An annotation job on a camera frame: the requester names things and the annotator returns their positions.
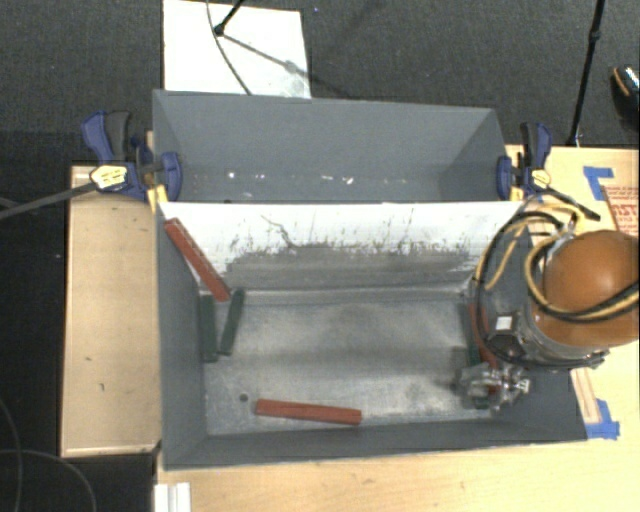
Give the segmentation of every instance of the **black floor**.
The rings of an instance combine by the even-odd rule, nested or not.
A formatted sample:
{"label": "black floor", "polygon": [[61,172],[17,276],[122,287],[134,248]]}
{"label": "black floor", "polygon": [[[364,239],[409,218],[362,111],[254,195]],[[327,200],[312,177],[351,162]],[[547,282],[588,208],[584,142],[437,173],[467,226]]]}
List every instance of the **black floor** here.
{"label": "black floor", "polygon": [[[507,142],[518,143],[519,123],[533,120],[544,122],[562,143],[569,135],[595,0],[246,5],[302,10],[313,96],[492,107]],[[637,147],[637,133],[616,114],[609,77],[613,66],[638,67],[640,3],[608,2],[601,32],[582,143]],[[160,0],[5,0],[0,48],[0,197],[27,201],[67,186],[72,161],[90,157],[79,126],[95,110],[127,109],[134,131],[151,127],[150,91],[162,86]],[[0,397],[23,447],[55,453],[65,208],[2,221],[0,251]],[[0,425],[0,449],[10,450],[4,419]],[[148,507],[150,457],[84,461],[78,467],[91,482],[99,510]],[[82,488],[65,475],[64,468],[26,455],[22,510],[89,510]],[[0,452],[2,510],[11,510],[12,485],[14,461]],[[62,497],[61,486],[69,488]]]}

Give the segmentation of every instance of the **blue painter's tape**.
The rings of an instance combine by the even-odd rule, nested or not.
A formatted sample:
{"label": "blue painter's tape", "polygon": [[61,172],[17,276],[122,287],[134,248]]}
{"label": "blue painter's tape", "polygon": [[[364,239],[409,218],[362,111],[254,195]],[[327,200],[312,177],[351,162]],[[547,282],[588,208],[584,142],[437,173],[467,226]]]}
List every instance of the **blue painter's tape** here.
{"label": "blue painter's tape", "polygon": [[620,436],[620,422],[612,421],[611,414],[609,413],[609,407],[607,402],[596,398],[598,408],[600,409],[600,416],[602,421],[600,423],[594,423],[592,425],[585,425],[587,430],[587,437],[589,439],[613,439],[614,441]]}
{"label": "blue painter's tape", "polygon": [[597,201],[604,201],[602,190],[600,190],[599,178],[613,178],[613,170],[609,167],[587,167],[584,168],[584,175],[591,187],[593,198]]}

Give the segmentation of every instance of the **black stand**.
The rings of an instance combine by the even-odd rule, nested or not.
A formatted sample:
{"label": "black stand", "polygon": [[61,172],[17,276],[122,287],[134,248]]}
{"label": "black stand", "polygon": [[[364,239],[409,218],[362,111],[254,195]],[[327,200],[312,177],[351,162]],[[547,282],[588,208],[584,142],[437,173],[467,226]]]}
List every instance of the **black stand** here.
{"label": "black stand", "polygon": [[596,43],[600,39],[600,22],[602,21],[602,13],[604,12],[605,0],[597,0],[596,10],[593,14],[593,22],[589,31],[589,48],[587,49],[587,57],[584,61],[582,69],[582,79],[580,81],[580,92],[578,92],[578,101],[576,102],[576,110],[573,114],[573,124],[571,125],[571,134],[567,139],[567,146],[578,146],[579,137],[578,129],[580,125],[580,117],[582,116],[582,105],[584,104],[584,95],[587,92],[587,82],[589,81],[589,73],[591,72],[591,62],[593,54],[596,51]]}
{"label": "black stand", "polygon": [[217,36],[224,36],[224,28],[227,26],[227,23],[233,18],[233,15],[240,9],[240,6],[244,3],[244,0],[238,0],[235,5],[229,11],[229,14],[225,16],[222,20],[222,23],[219,23],[215,27],[213,27],[213,31]]}

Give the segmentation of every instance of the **gray panel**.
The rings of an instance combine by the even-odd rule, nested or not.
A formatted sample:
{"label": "gray panel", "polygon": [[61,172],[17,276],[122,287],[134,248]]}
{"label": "gray panel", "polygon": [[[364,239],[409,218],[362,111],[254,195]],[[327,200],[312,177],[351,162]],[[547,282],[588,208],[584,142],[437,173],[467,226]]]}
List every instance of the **gray panel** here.
{"label": "gray panel", "polygon": [[[154,130],[157,151],[180,153],[188,201],[494,199],[504,152],[492,111],[406,104],[156,91]],[[251,286],[234,353],[204,364],[193,276],[162,229],[158,251],[167,469],[586,438],[567,372],[534,372],[531,393],[497,416],[463,408],[452,383],[469,338],[466,273],[428,280],[407,260],[407,279],[384,288],[343,278],[343,289],[282,290],[295,268],[243,260],[233,274]],[[366,276],[347,267],[349,279]],[[382,278],[385,268],[368,270]],[[406,286],[414,273],[423,287]],[[522,294],[513,284],[498,302]],[[352,428],[257,418],[258,398],[362,408],[365,419]]]}
{"label": "gray panel", "polygon": [[586,439],[568,373],[536,374],[534,385],[525,400],[487,419],[210,436],[168,469],[366,458]]}
{"label": "gray panel", "polygon": [[181,201],[494,200],[489,109],[154,92],[155,147]]}
{"label": "gray panel", "polygon": [[206,437],[198,345],[198,287],[180,252],[157,221],[162,449],[175,464]]}

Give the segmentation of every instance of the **yellow cable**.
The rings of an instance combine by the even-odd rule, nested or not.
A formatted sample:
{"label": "yellow cable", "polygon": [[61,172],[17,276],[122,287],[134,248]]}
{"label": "yellow cable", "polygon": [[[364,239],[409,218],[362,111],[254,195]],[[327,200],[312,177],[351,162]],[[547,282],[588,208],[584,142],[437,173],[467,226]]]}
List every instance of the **yellow cable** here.
{"label": "yellow cable", "polygon": [[[542,292],[540,291],[540,289],[536,285],[535,280],[533,279],[533,276],[531,274],[531,263],[532,263],[533,259],[540,253],[541,250],[543,250],[547,246],[555,243],[560,238],[560,236],[561,236],[560,233],[558,233],[556,235],[553,235],[552,237],[549,237],[547,240],[544,240],[544,241],[540,242],[536,247],[534,247],[531,251],[529,251],[529,254],[525,258],[524,276],[525,276],[525,280],[527,281],[527,286],[529,287],[529,290],[531,291],[531,294],[534,296],[534,298],[536,299],[537,302],[539,302],[540,304],[542,304],[546,308],[550,309],[554,313],[558,313],[558,314],[574,314],[575,311],[571,311],[569,309],[559,308],[557,306],[551,305],[551,303],[547,300],[547,298],[542,294]],[[618,302],[616,304],[613,304],[613,305],[611,305],[611,306],[609,306],[607,308],[601,309],[600,311],[595,311],[593,313],[589,313],[589,314],[586,314],[586,315],[578,316],[578,317],[576,317],[576,319],[579,319],[579,320],[596,320],[598,318],[604,318],[604,317],[609,316],[609,315],[611,315],[613,313],[617,313],[619,311],[622,311],[624,308],[626,308],[626,307],[630,306],[631,304],[633,304],[634,302],[636,302],[638,300],[638,297],[639,297],[638,292],[634,292],[629,297],[621,300],[620,302]]]}

